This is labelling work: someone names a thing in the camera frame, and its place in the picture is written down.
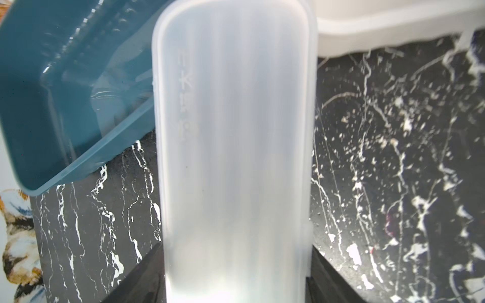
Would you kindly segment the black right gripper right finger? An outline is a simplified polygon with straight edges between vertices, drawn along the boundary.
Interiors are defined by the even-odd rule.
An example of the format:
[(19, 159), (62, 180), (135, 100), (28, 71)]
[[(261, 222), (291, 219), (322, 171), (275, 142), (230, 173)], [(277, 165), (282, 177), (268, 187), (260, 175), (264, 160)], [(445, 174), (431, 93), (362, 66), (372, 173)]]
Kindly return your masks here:
[(310, 274), (306, 278), (306, 303), (365, 303), (366, 301), (312, 247)]

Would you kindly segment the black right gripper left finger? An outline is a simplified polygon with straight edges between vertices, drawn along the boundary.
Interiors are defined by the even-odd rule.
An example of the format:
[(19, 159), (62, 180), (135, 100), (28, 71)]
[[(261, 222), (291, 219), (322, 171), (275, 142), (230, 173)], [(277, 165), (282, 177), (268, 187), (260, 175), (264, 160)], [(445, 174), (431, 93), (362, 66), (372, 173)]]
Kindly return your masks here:
[(164, 250), (161, 242), (102, 301), (112, 302), (166, 302)]

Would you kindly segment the clear pencil case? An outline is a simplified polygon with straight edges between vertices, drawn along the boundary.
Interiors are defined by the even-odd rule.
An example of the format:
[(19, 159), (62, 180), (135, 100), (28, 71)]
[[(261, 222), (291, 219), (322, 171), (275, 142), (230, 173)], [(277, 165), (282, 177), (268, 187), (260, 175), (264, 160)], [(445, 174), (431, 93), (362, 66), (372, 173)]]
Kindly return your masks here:
[(308, 1), (174, 1), (152, 37), (168, 302), (304, 302), (317, 21)]

